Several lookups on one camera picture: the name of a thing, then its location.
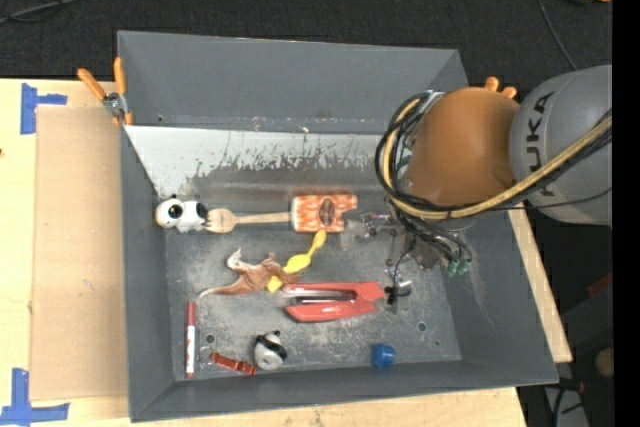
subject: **brown toy animal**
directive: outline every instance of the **brown toy animal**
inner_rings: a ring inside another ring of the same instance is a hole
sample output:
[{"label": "brown toy animal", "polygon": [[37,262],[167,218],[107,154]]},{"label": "brown toy animal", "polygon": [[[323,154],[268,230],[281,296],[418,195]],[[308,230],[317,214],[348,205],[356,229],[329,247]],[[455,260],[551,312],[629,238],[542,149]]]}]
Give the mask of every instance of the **brown toy animal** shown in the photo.
[{"label": "brown toy animal", "polygon": [[272,276],[278,276],[284,284],[295,283],[301,277],[297,273],[290,274],[285,272],[282,266],[275,261],[276,255],[273,253],[269,253],[268,258],[258,265],[245,263],[240,260],[241,257],[242,251],[238,248],[238,250],[227,259],[227,267],[240,274],[234,283],[224,287],[208,288],[202,292],[199,297],[202,298],[207,294],[248,294],[256,290],[264,290],[269,281],[271,281]]}]

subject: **stapler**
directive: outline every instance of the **stapler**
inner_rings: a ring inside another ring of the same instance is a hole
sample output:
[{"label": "stapler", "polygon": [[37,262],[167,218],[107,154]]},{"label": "stapler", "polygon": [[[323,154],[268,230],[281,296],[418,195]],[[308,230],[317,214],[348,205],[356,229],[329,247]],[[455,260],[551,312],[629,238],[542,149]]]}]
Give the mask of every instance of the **stapler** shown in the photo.
[{"label": "stapler", "polygon": [[288,284],[282,293],[293,300],[286,312],[299,322],[326,322],[374,313],[385,297],[375,281]]}]

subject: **red marker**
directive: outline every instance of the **red marker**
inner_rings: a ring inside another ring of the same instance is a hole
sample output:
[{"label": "red marker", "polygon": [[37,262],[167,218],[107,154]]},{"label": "red marker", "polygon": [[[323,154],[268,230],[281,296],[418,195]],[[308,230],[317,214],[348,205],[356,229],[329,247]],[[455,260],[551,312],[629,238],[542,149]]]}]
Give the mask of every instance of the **red marker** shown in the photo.
[{"label": "red marker", "polygon": [[196,303],[189,301],[187,303],[187,354],[186,354],[186,370],[187,377],[191,378],[194,374],[196,361]]}]

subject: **wooden spoon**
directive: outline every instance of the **wooden spoon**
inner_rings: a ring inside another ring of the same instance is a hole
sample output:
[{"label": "wooden spoon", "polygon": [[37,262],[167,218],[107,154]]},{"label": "wooden spoon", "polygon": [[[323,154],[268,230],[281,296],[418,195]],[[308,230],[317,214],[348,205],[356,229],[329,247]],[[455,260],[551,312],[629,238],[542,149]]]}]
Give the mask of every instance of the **wooden spoon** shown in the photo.
[{"label": "wooden spoon", "polygon": [[207,214],[205,228],[213,233],[229,233],[237,224],[288,223],[290,212],[237,216],[226,208],[215,208]]}]

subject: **gray bin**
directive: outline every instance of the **gray bin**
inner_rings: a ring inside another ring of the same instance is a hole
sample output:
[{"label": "gray bin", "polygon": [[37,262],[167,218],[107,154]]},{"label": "gray bin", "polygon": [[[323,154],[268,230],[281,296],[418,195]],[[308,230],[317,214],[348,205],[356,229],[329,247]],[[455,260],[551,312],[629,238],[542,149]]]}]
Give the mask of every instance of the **gray bin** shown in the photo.
[{"label": "gray bin", "polygon": [[[177,194],[239,213],[287,210],[295,194],[358,194],[359,211],[382,210],[373,152],[398,105],[434,89],[466,87],[455,50],[270,41],[122,31],[118,53],[135,125],[121,133],[123,254],[130,417],[161,420],[468,389],[555,383],[546,336],[509,217],[478,217],[464,237],[470,271],[449,278],[403,264],[408,305],[326,323],[296,323],[278,293],[198,301],[198,346],[252,360],[255,336],[281,332],[289,356],[247,376],[216,365],[184,370],[186,304],[231,283],[225,266],[242,247],[305,252],[311,234],[289,226],[237,227],[225,235],[178,233],[154,221]],[[303,282],[391,284],[392,234],[329,235]],[[376,343],[396,361],[376,368]]]}]

